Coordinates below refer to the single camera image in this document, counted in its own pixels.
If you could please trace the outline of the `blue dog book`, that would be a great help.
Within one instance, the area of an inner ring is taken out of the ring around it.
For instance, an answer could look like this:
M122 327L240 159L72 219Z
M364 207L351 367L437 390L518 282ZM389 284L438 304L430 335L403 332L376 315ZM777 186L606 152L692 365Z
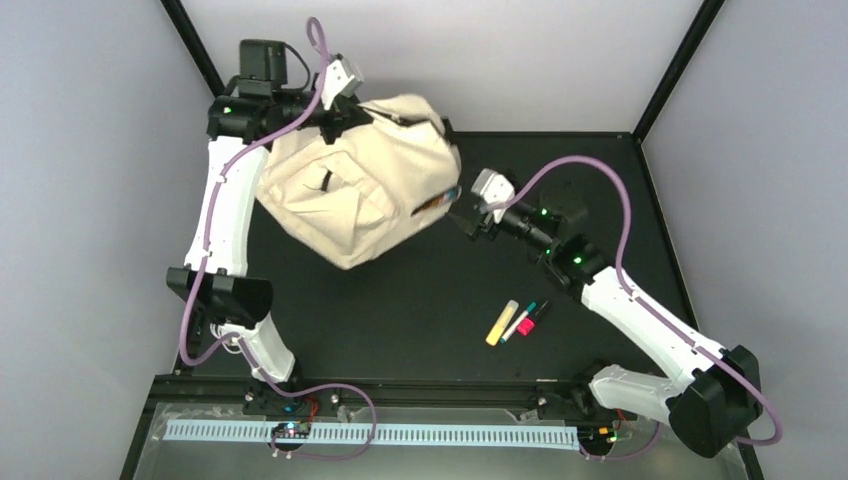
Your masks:
M422 204L417 206L413 211L412 215L417 215L421 212L432 210L443 205L450 204L454 202L461 195L461 187L459 185L455 185L452 188L445 190L442 193L439 193L430 199L424 201Z

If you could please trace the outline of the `beige canvas backpack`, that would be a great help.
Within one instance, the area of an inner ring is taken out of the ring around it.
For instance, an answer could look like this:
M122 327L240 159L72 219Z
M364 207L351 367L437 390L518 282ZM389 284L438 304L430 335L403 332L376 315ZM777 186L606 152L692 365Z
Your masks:
M344 270L442 218L453 202L412 211L459 185L461 173L458 148L424 97L402 94L360 106L373 123L346 131L333 145L316 128L275 140L256 190L289 235Z

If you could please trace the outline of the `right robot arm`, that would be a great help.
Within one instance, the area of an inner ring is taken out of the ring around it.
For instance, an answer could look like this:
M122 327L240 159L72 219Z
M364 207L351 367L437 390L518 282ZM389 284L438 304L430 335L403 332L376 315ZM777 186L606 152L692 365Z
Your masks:
M468 194L458 194L448 216L471 239L504 233L525 242L552 283L614 326L661 371L604 365L572 387L572 410L585 419L606 409L635 413L668 426L705 458L736 441L763 413L753 394L761 386L758 358L742 345L728 349L705 337L617 270L586 235L588 208L571 184L492 209L515 193L509 177L484 169Z

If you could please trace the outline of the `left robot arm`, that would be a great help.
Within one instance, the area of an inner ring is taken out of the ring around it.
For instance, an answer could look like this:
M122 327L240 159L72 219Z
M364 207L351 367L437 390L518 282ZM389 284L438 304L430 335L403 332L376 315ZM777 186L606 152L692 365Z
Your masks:
M363 81L341 54L300 89L287 86L284 42L244 40L240 72L208 110L209 168L194 238L182 265L166 274L168 287L185 302L178 358L204 363L218 348L234 349L254 378L289 381L296 357L271 317L270 281L247 274L248 233L255 195L270 148L277 138L316 127L333 143L354 126L369 123L355 92Z

